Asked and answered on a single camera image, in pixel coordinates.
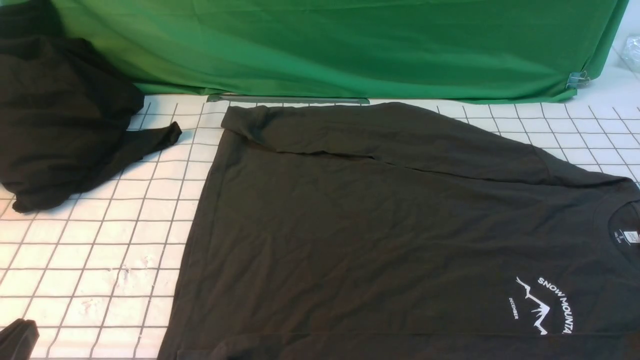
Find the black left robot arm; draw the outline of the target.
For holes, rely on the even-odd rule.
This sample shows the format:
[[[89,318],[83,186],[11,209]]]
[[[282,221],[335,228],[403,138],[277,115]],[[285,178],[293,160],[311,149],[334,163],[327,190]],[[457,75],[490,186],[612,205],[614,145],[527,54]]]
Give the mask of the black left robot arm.
[[[39,337],[35,321],[16,319],[0,331],[0,359],[29,360]]]

